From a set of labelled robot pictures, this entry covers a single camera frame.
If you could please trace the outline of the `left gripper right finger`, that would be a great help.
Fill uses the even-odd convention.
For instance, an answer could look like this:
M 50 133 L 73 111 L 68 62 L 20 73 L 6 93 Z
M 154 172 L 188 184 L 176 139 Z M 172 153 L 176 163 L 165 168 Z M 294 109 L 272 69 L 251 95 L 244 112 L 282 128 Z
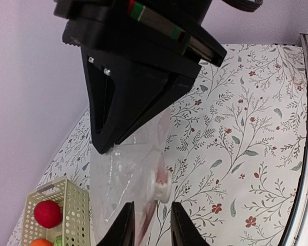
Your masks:
M 181 203 L 172 203 L 170 222 L 172 245 L 206 245 L 206 241 L 193 224 Z

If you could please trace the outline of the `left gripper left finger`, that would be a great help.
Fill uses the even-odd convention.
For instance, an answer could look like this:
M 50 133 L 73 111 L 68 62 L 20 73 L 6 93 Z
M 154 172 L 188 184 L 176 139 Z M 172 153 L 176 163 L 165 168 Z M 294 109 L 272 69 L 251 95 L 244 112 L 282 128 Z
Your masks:
M 97 246 L 134 246 L 134 202 L 124 204 L 112 226 Z

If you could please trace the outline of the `green toy bitter gourd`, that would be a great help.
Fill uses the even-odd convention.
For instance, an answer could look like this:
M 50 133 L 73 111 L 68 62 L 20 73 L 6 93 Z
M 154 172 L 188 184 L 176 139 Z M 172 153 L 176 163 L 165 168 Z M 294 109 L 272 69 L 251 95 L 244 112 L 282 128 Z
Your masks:
M 54 239 L 53 246 L 62 246 L 63 245 L 63 237 L 62 235 L 56 236 Z

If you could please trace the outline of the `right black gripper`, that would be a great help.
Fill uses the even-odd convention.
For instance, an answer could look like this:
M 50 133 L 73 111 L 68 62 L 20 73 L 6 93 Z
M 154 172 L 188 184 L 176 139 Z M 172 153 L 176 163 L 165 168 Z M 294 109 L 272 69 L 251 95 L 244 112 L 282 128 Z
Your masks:
M 201 27 L 211 2 L 55 1 L 67 19 L 64 43 L 131 58 L 153 51 L 176 56 L 163 68 L 81 49 L 90 105 L 92 144 L 100 154 L 187 94 L 201 69 L 179 58 L 191 53 L 221 66 L 226 50 Z

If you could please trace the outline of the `clear zip top bag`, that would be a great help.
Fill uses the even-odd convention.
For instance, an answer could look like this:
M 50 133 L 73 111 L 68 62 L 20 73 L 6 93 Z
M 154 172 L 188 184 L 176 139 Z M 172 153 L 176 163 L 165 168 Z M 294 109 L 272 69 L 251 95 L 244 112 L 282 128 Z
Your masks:
M 105 154 L 91 148 L 90 200 L 96 243 L 124 204 L 133 202 L 135 244 L 145 244 L 158 203 L 168 203 L 171 195 L 172 177 L 164 160 L 170 115 L 171 109 L 165 109 Z

